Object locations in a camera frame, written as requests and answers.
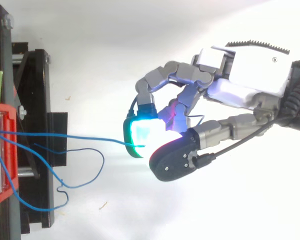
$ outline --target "metal bolt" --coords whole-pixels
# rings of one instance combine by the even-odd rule
[[[35,174],[29,166],[18,167],[18,178],[33,177]]]
[[[27,115],[27,110],[25,110],[24,106],[19,107],[19,118],[21,120],[25,119],[25,116]]]
[[[3,23],[3,26],[5,26],[6,29],[11,30],[15,26],[14,17],[10,14],[4,15],[2,23]]]
[[[50,55],[45,56],[45,62],[46,62],[46,64],[51,64],[51,56]]]
[[[12,64],[20,65],[23,58],[24,58],[23,54],[13,54],[12,55]]]

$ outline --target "gray metal finger segment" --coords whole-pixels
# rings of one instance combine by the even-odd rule
[[[199,65],[199,70],[201,72],[208,72],[211,74],[216,73],[216,71],[218,70],[217,68],[211,67],[211,66],[204,66],[204,65]]]
[[[195,84],[186,85],[182,92],[177,95],[177,99],[180,103],[187,108],[193,109],[200,98],[198,86]]]
[[[137,105],[143,104],[153,104],[155,103],[154,96],[149,92],[149,84],[147,83],[146,79],[140,79],[136,85],[135,90],[137,91],[136,102]]]
[[[240,140],[255,132],[269,121],[267,117],[256,119],[253,114],[231,116],[228,119],[206,121],[193,127],[200,139],[200,149],[216,146],[220,141]]]
[[[173,118],[172,130],[178,133],[187,131],[190,119],[185,116],[186,106],[182,103],[174,108],[175,116]]]
[[[162,119],[166,124],[175,116],[175,110],[171,106],[166,106],[158,112],[158,119]]]
[[[191,65],[198,67],[198,66],[199,66],[199,65],[197,64],[198,58],[199,58],[199,54],[194,55],[194,56],[192,57],[192,60],[191,60]]]
[[[179,63],[169,61],[164,67],[158,67],[145,75],[145,80],[151,88],[152,92],[162,88],[169,82],[169,76],[176,73]]]
[[[197,66],[183,62],[179,64],[175,78],[183,84],[194,84],[197,82],[201,88],[207,88],[213,81],[210,73],[200,71]]]
[[[253,114],[257,119],[262,119],[265,117],[274,117],[278,113],[280,108],[281,98],[278,96],[273,96],[264,92],[259,92],[253,96],[250,107],[254,107]]]

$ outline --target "screw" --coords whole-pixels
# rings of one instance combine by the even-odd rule
[[[27,115],[27,110],[25,110],[24,106],[19,107],[19,118],[21,120],[25,119],[25,116]]]
[[[51,56],[50,55],[45,56],[45,62],[46,62],[46,64],[51,64]]]
[[[3,26],[5,26],[6,29],[11,30],[15,26],[14,17],[10,14],[4,15],[2,23],[3,23]]]

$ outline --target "blue wire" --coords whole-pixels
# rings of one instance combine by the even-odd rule
[[[6,177],[8,178],[8,181],[9,181],[9,183],[10,183],[10,185],[11,185],[13,194],[14,194],[15,197],[19,200],[20,203],[24,204],[24,205],[27,206],[28,208],[30,208],[30,209],[32,209],[32,210],[35,210],[35,211],[38,211],[38,212],[51,212],[51,211],[54,211],[54,210],[56,210],[56,209],[59,209],[59,208],[64,207],[64,206],[67,205],[67,203],[69,202],[69,196],[68,196],[68,193],[67,193],[66,191],[61,191],[61,190],[59,190],[59,188],[62,187],[62,185],[61,185],[61,186],[57,187],[56,190],[57,190],[59,193],[64,193],[64,194],[66,195],[66,202],[65,202],[64,204],[59,205],[59,206],[55,206],[55,207],[53,207],[53,208],[39,208],[39,207],[35,207],[35,206],[30,205],[29,203],[27,203],[26,201],[24,201],[24,200],[19,196],[19,194],[17,193],[17,190],[15,189],[14,183],[12,182],[12,179],[11,179],[11,176],[10,176],[8,170],[7,170],[7,167],[6,167],[4,161],[2,160],[1,157],[0,157],[0,163],[1,163],[1,166],[2,166],[2,168],[3,168],[3,170],[4,170],[4,172],[5,172]]]
[[[47,148],[47,147],[42,146],[42,145],[37,144],[37,143],[34,143],[33,146],[36,146],[36,147],[39,147],[41,149],[47,150],[47,151],[49,151],[50,153],[53,153],[53,154],[65,154],[67,152],[76,152],[76,151],[82,151],[82,150],[93,150],[93,151],[97,151],[98,153],[100,153],[103,156],[103,154],[99,150],[94,149],[94,148],[90,148],[90,147],[70,149],[70,150],[66,150],[66,151],[54,151],[54,150],[51,150],[50,148]]]
[[[133,148],[144,147],[144,145],[133,145],[131,143],[127,143],[127,142],[123,142],[123,141],[119,141],[119,140],[111,139],[111,138],[90,137],[90,136],[73,136],[73,135],[66,135],[66,134],[61,134],[61,133],[48,133],[48,132],[33,133],[33,132],[0,131],[0,134],[11,134],[11,135],[29,136],[29,137],[57,137],[57,138],[82,139],[82,140],[95,140],[95,141],[113,142],[113,143],[125,145],[128,147],[133,147]]]
[[[68,188],[68,189],[78,189],[78,188],[81,188],[81,187],[83,187],[83,186],[85,186],[85,185],[88,185],[88,184],[92,183],[92,182],[93,182],[94,180],[96,180],[96,178],[99,176],[99,174],[101,173],[101,171],[102,171],[102,169],[103,169],[103,167],[104,167],[104,164],[105,164],[105,156],[102,154],[102,152],[100,152],[99,150],[94,149],[94,148],[87,148],[87,149],[89,149],[89,150],[94,150],[94,151],[96,151],[96,152],[98,152],[98,153],[101,154],[101,156],[102,156],[102,166],[101,166],[101,168],[100,168],[100,171],[99,171],[98,174],[94,177],[94,179],[92,179],[92,180],[90,180],[90,181],[88,181],[88,182],[86,182],[86,183],[83,183],[83,184],[80,184],[80,185],[77,185],[77,186],[69,186],[69,185],[66,184],[62,179],[60,179],[60,177],[55,173],[55,171],[52,169],[52,167],[49,165],[49,163],[47,163],[47,161],[44,159],[44,157],[41,156],[39,153],[37,153],[36,151],[32,150],[31,148],[29,148],[29,147],[27,147],[27,146],[24,146],[24,145],[22,145],[22,144],[20,144],[20,143],[11,141],[11,140],[9,140],[9,139],[7,139],[7,138],[1,136],[1,135],[0,135],[0,139],[4,140],[4,141],[6,141],[6,142],[8,142],[8,143],[10,143],[10,144],[13,144],[13,145],[15,145],[15,146],[17,146],[17,147],[19,147],[19,148],[22,148],[22,149],[24,149],[24,150],[27,150],[27,151],[29,151],[30,153],[36,155],[36,156],[44,163],[44,165],[46,165],[46,167],[47,167],[47,168],[49,169],[49,171],[53,174],[53,176],[55,176],[55,178],[56,178],[63,186],[65,186],[65,187]]]

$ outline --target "metal rod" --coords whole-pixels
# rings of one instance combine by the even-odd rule
[[[12,63],[16,65],[20,65],[23,58],[24,58],[23,54],[13,54]]]
[[[35,174],[29,166],[18,167],[18,178],[33,177]]]

